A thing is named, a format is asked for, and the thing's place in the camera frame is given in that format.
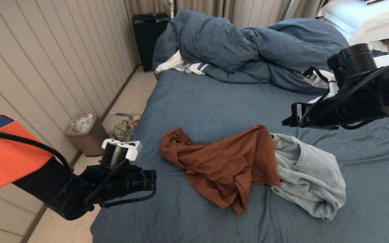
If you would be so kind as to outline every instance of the bed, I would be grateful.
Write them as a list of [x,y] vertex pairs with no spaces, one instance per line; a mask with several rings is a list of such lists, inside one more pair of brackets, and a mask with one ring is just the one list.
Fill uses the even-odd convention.
[[[291,103],[316,96],[274,83],[224,83],[208,75],[162,72],[135,134],[144,145],[135,164],[156,170],[157,194],[102,209],[91,226],[93,242],[389,242],[389,118],[353,131],[281,125]],[[310,216],[268,185],[251,187],[247,212],[221,210],[159,155],[169,129],[181,127],[198,143],[257,124],[336,156],[347,200],[332,221]]]

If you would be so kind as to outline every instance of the light blue jeans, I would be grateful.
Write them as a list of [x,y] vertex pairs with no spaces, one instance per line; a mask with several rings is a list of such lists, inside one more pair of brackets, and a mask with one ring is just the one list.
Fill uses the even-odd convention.
[[313,217],[332,220],[346,201],[345,183],[333,154],[283,134],[273,134],[281,185],[273,192]]

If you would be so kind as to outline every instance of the crumpled blanket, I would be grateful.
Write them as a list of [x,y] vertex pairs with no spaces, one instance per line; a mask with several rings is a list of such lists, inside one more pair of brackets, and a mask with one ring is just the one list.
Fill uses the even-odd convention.
[[227,83],[269,83],[320,94],[301,75],[348,43],[334,27],[315,19],[284,20],[266,28],[237,29],[226,18],[179,9],[156,42],[153,69],[180,51],[186,63],[204,63],[205,75]]

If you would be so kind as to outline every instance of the brown shirt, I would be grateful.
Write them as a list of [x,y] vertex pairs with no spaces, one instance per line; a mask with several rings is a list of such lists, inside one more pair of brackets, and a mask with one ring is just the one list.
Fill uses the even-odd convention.
[[193,141],[181,128],[162,138],[160,155],[184,169],[190,183],[221,209],[247,210],[250,185],[280,185],[274,141],[261,125],[213,143]]

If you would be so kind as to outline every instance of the wooden floor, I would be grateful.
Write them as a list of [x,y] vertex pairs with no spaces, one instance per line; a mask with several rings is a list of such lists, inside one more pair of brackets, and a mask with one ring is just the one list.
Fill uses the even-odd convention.
[[[156,83],[153,72],[144,73],[140,66],[112,107],[111,112],[141,114]],[[122,119],[124,117],[108,115],[103,125],[109,131]],[[80,174],[86,166],[97,164],[99,158],[82,155],[74,166],[74,172]],[[88,212],[77,220],[67,221],[54,211],[47,209],[28,243],[91,243],[93,237],[89,228],[99,210],[96,206],[93,212]]]

